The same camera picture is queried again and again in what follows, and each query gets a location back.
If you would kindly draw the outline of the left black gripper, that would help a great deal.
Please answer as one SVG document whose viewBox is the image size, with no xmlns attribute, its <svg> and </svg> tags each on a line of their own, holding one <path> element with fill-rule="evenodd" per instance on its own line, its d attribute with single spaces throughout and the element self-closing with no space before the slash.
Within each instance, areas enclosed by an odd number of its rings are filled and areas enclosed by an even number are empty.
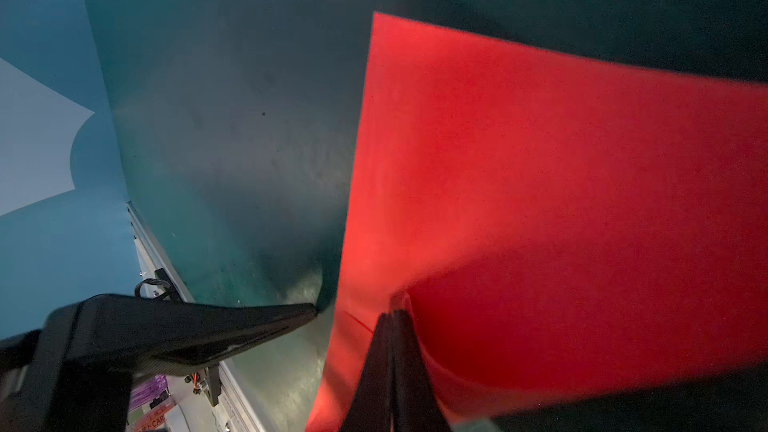
<svg viewBox="0 0 768 432">
<path fill-rule="evenodd" d="M 232 308 L 115 294 L 59 308 L 43 328 L 1 340 L 1 429 L 123 431 L 128 374 L 189 375 L 316 316 L 311 303 Z"/>
</svg>

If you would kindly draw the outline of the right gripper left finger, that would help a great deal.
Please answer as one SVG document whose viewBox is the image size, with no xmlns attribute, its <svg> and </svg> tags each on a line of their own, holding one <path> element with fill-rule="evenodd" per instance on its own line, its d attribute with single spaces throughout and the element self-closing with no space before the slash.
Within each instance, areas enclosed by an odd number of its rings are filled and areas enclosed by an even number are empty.
<svg viewBox="0 0 768 432">
<path fill-rule="evenodd" d="M 393 362 L 392 318 L 382 314 L 376 323 L 363 369 L 341 432 L 392 430 Z"/>
</svg>

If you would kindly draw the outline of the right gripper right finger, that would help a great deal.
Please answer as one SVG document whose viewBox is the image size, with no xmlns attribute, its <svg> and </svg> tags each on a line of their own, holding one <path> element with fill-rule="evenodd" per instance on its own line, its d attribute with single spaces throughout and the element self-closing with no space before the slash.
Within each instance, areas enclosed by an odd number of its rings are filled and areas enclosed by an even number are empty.
<svg viewBox="0 0 768 432">
<path fill-rule="evenodd" d="M 393 321 L 394 430 L 450 432 L 435 398 L 411 316 L 396 310 Z"/>
</svg>

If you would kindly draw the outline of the red square paper sheet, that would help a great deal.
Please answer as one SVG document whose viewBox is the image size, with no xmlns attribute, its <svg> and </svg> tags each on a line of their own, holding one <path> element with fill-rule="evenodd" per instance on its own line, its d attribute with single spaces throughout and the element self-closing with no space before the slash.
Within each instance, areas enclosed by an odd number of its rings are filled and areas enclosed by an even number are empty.
<svg viewBox="0 0 768 432">
<path fill-rule="evenodd" d="M 375 14 L 309 430 L 396 308 L 456 421 L 764 361 L 766 86 Z"/>
</svg>

